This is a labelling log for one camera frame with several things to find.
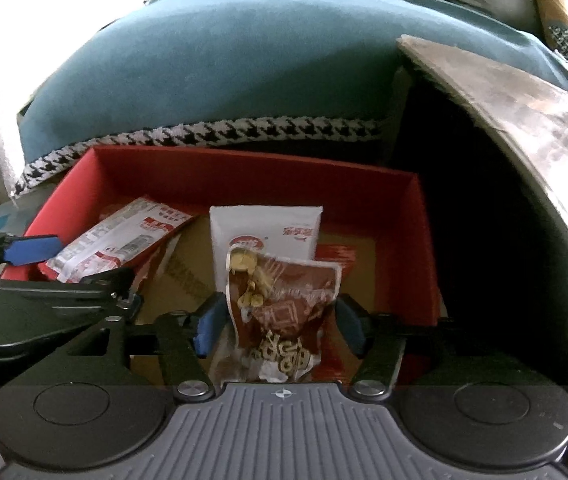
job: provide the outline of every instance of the teal bedspread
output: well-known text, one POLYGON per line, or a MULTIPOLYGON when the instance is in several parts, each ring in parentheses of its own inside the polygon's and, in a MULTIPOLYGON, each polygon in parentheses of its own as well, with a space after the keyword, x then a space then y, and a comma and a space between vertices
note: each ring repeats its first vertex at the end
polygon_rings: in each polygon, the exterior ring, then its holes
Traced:
POLYGON ((535 37, 447 2, 154 0, 98 32, 40 88, 20 124, 26 160, 171 124, 382 118, 402 34, 458 46, 568 91, 568 64, 535 37))

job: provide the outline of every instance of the white package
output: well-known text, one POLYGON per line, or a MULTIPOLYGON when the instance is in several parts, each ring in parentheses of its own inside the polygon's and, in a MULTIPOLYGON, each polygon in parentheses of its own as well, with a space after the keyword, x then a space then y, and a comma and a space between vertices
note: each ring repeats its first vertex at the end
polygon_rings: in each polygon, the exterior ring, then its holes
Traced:
POLYGON ((233 245, 298 260, 315 258, 323 207, 237 205, 210 208, 215 288, 226 287, 226 254, 233 245))

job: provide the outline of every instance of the brown snack package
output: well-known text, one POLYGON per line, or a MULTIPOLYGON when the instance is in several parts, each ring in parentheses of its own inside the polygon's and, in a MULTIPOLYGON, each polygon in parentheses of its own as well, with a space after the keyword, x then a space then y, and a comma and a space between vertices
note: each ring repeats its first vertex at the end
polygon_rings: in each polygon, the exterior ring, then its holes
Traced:
POLYGON ((320 328, 339 293, 335 262, 232 247, 226 298, 246 380, 298 381, 320 361, 320 328))

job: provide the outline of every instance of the metal screw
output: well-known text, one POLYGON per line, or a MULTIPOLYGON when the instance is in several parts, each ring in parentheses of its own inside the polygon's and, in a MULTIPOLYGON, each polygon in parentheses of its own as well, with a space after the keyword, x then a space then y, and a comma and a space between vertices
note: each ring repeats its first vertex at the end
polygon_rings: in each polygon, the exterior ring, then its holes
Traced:
POLYGON ((352 391, 361 397, 379 397, 386 393, 386 387, 380 381, 364 379, 353 384, 352 391))
POLYGON ((179 384, 177 391, 184 397, 201 397, 208 393, 208 384, 197 380, 184 381, 179 384))

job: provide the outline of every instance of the red and white package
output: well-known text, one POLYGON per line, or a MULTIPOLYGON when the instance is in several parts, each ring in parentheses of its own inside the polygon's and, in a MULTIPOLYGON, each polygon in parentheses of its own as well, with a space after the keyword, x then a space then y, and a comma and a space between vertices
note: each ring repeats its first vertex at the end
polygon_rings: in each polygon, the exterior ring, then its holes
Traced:
POLYGON ((102 220, 40 266, 62 283, 123 267, 143 253, 151 254, 161 241, 192 216, 147 198, 138 198, 102 220))

